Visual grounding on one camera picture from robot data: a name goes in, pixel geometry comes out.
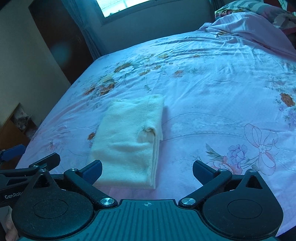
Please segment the person's left hand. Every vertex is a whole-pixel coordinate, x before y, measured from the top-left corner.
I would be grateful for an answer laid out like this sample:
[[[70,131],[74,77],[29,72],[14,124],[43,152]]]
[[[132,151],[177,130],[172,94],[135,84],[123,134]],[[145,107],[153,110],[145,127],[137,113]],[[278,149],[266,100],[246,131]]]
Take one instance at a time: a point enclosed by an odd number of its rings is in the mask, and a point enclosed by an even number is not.
[[[5,217],[5,226],[7,229],[6,236],[5,236],[6,241],[16,241],[19,238],[18,231],[15,228],[15,225],[11,217],[11,213],[12,213],[12,208],[8,206],[8,213]]]

